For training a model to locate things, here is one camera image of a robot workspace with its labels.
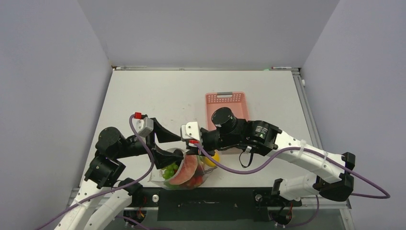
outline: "watermelon slice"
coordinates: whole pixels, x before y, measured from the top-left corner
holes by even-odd
[[[178,169],[177,175],[174,175],[169,180],[169,183],[171,185],[180,185],[190,180],[191,177],[194,175],[194,172],[196,171],[197,165],[198,161],[196,156],[185,155],[185,159],[183,159],[183,165],[181,165]]]

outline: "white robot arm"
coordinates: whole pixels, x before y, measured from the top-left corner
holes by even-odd
[[[187,142],[191,151],[197,151],[196,143],[207,152],[236,147],[263,156],[281,152],[277,158],[288,161],[310,173],[293,179],[276,180],[272,191],[286,200],[300,200],[303,196],[321,195],[334,201],[345,201],[353,191],[354,178],[342,168],[326,160],[352,170],[355,156],[349,152],[342,155],[325,152],[297,140],[283,130],[264,121],[246,121],[234,117],[229,108],[220,108],[212,116],[216,130],[207,131],[197,122],[189,122],[181,127],[181,138]],[[322,155],[303,151],[308,149]]]
[[[103,187],[101,189],[97,188],[95,182],[88,180],[82,181],[82,186],[79,189],[78,194],[76,195],[72,205],[79,203],[80,200],[83,200],[91,195],[96,193],[106,191],[109,188]],[[103,196],[99,196],[80,204],[78,207],[72,209],[70,212],[65,214],[59,224],[55,227],[55,230],[81,230],[84,229],[89,218],[92,216],[95,208],[102,200]]]
[[[85,230],[103,230],[125,207],[132,196],[124,189],[116,191],[89,219]]]

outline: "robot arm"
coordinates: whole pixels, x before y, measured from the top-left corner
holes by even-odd
[[[121,181],[118,186],[133,182],[127,178]],[[133,198],[138,198],[142,190],[142,185],[136,183],[125,189],[115,191],[113,195],[104,203],[89,219],[84,230],[103,230],[125,207],[129,206]]]
[[[154,164],[158,169],[172,164],[174,161],[183,159],[183,154],[167,152],[155,144],[155,136],[160,143],[179,141],[179,136],[163,128],[154,118],[148,118],[146,115],[142,117],[141,114],[136,114],[136,116],[136,119],[138,119],[136,125],[137,133],[141,137],[146,138],[147,146],[154,155]],[[125,165],[118,161],[119,158],[147,153],[146,149],[135,136],[125,138],[120,131],[114,127],[105,128],[99,134],[96,150],[95,157],[89,164],[84,181],[82,181],[79,192],[71,206],[79,204],[79,201],[87,197],[109,190],[117,182],[119,176],[125,169]],[[132,179],[127,178],[122,181],[119,186],[132,181]],[[136,183],[125,188],[125,190],[116,191],[94,214],[93,212],[103,196],[97,196],[89,201],[83,202],[70,210],[55,229],[104,229],[118,212],[131,203],[131,197],[136,196],[136,193],[141,188],[141,184]]]
[[[201,143],[212,154],[213,150],[230,147],[262,156],[271,156],[275,150],[296,147],[277,156],[301,168],[308,170],[308,175],[293,179],[275,180],[272,193],[286,200],[300,200],[303,196],[318,195],[334,201],[345,201],[353,190],[353,177],[343,169],[326,161],[329,157],[334,162],[353,169],[355,156],[351,153],[333,154],[315,148],[290,136],[278,127],[264,121],[246,121],[236,118],[229,108],[220,108],[212,115],[216,130],[207,131],[199,128],[197,122],[189,122],[181,127],[181,138],[186,141],[190,154],[199,154],[195,143]],[[325,156],[304,152],[314,150]]]

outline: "strawberry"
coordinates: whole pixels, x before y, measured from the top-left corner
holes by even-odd
[[[196,183],[196,179],[194,177],[192,177],[188,182],[186,182],[186,186],[188,188],[194,188],[195,183]]]
[[[202,176],[195,177],[195,180],[196,180],[196,182],[194,184],[195,187],[199,187],[201,184],[203,184],[203,177]]]

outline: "gray wall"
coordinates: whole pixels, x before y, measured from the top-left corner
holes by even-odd
[[[0,226],[29,230],[78,186],[111,67],[76,0],[2,0],[0,35]]]
[[[392,198],[350,199],[357,230],[405,229],[406,1],[341,0],[302,74],[323,147]],[[355,191],[379,194],[357,180]]]
[[[338,0],[78,0],[117,66],[301,67]]]

